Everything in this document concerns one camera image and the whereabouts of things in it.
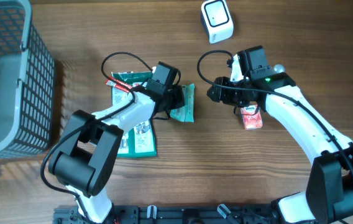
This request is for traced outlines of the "pale green wipes pack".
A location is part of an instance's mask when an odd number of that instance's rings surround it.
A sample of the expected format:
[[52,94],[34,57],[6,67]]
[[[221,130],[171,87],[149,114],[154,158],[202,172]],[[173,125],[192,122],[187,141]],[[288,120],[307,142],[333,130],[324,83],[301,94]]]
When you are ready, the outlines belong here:
[[170,116],[180,122],[194,122],[194,94],[195,84],[183,85],[185,105],[181,108],[171,110]]

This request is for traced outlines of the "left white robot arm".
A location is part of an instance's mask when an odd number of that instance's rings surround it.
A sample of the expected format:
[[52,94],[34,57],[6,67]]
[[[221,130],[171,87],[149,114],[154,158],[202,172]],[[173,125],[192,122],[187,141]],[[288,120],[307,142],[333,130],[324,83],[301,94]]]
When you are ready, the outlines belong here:
[[113,203],[108,182],[122,137],[135,126],[150,121],[157,113],[183,106],[179,69],[159,62],[145,85],[127,89],[127,98],[95,113],[74,112],[59,142],[45,157],[42,168],[54,175],[62,188],[56,191],[74,196],[77,208],[71,219],[81,223],[109,223]]

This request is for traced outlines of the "yellow oil bottle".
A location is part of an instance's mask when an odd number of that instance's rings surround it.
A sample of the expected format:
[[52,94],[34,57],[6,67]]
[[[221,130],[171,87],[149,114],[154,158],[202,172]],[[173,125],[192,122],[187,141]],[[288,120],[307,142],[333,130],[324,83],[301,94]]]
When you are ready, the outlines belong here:
[[276,64],[273,66],[274,73],[283,73],[285,72],[285,67],[282,64]]

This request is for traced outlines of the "green glove package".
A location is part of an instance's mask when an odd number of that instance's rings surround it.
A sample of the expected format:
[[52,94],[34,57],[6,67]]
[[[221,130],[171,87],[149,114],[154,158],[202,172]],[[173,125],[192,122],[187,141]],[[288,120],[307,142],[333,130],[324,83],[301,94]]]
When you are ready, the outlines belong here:
[[[119,72],[111,76],[125,84],[136,86],[143,84],[152,77],[152,72]],[[139,158],[155,157],[157,155],[156,139],[151,121],[144,121],[134,126],[128,133],[123,135],[118,157]]]

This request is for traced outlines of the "red tissue pack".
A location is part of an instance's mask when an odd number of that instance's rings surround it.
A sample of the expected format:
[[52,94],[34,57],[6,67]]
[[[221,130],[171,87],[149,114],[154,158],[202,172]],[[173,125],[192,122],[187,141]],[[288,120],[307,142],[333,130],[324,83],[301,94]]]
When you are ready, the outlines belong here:
[[241,114],[246,130],[259,129],[263,126],[263,121],[258,105],[250,105],[241,108]]

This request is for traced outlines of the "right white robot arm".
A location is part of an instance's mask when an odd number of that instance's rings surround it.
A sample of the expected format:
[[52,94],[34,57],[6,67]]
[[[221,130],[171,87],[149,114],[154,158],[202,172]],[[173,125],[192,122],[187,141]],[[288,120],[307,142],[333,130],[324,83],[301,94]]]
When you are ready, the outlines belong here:
[[270,65],[262,46],[230,54],[229,77],[210,83],[208,97],[245,108],[251,103],[275,118],[311,163],[306,189],[278,198],[261,216],[254,207],[242,216],[268,223],[334,223],[353,216],[353,140],[327,122],[280,65]]

